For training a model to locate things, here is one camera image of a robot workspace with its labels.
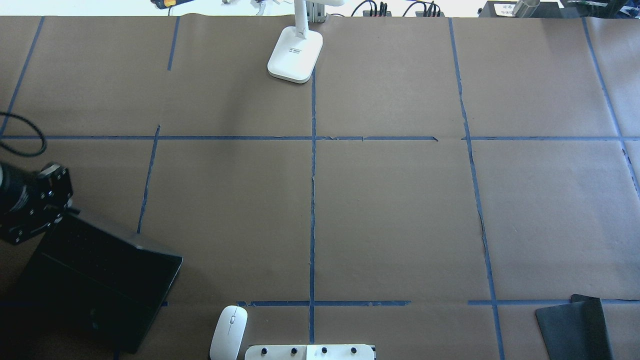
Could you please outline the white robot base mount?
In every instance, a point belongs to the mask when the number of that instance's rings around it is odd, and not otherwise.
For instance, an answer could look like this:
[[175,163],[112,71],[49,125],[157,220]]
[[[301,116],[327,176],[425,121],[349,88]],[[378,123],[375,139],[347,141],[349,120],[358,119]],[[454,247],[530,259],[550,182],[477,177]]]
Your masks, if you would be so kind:
[[369,344],[270,344],[252,345],[245,360],[375,360]]

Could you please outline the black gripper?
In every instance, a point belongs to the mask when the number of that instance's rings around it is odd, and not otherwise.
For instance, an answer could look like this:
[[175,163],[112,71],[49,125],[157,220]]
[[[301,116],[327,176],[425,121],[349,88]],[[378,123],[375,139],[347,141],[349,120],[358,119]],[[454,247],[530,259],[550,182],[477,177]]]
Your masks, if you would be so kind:
[[48,163],[41,171],[1,164],[0,237],[18,245],[59,223],[73,198],[67,167]]

